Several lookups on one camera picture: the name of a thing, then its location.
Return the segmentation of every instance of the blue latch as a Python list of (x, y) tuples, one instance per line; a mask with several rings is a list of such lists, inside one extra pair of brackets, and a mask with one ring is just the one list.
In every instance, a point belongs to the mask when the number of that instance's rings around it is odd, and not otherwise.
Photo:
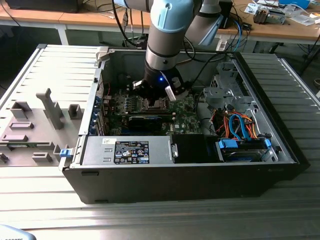
[(234, 139), (221, 139), (219, 141), (219, 147), (220, 149), (237, 149), (238, 144)]
[(73, 158), (73, 156), (72, 148), (61, 149), (60, 151), (61, 158)]
[(264, 140), (264, 144), (265, 144), (265, 146), (266, 146), (268, 149), (271, 148), (271, 146), (272, 146), (269, 139), (265, 139), (265, 140)]

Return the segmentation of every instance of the sticker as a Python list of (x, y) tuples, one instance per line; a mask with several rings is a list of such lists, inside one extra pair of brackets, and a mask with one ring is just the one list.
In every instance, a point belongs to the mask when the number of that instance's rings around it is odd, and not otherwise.
[(149, 164), (149, 142), (148, 141), (114, 141), (114, 163), (115, 164)]
[(103, 138), (102, 144), (115, 144), (117, 141), (116, 138)]
[(27, 148), (27, 145), (7, 145), (8, 148)]

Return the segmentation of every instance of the metal bracket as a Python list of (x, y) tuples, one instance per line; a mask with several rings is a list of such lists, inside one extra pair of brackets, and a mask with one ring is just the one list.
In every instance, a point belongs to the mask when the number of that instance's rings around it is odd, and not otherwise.
[(109, 54), (113, 54), (115, 52), (114, 49), (110, 49), (108, 46), (100, 46), (97, 49), (97, 52), (95, 53), (95, 58), (96, 58), (96, 63), (95, 66), (97, 67), (99, 65), (100, 62), (104, 61), (104, 60), (108, 60)]

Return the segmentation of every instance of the robotic arm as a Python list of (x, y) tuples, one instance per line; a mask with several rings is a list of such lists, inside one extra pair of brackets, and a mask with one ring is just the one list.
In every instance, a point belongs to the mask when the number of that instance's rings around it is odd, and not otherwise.
[(145, 55), (143, 80), (133, 83), (153, 105), (168, 96), (183, 98), (190, 87), (176, 68), (185, 35), (194, 43), (209, 45), (223, 16), (219, 0), (114, 0), (120, 6), (150, 12), (151, 26)]

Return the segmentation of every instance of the side panel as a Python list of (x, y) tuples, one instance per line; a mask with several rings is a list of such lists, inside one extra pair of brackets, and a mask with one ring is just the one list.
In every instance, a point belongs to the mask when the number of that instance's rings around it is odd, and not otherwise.
[(65, 169), (82, 202), (138, 203), (257, 197), (296, 175), (294, 164)]

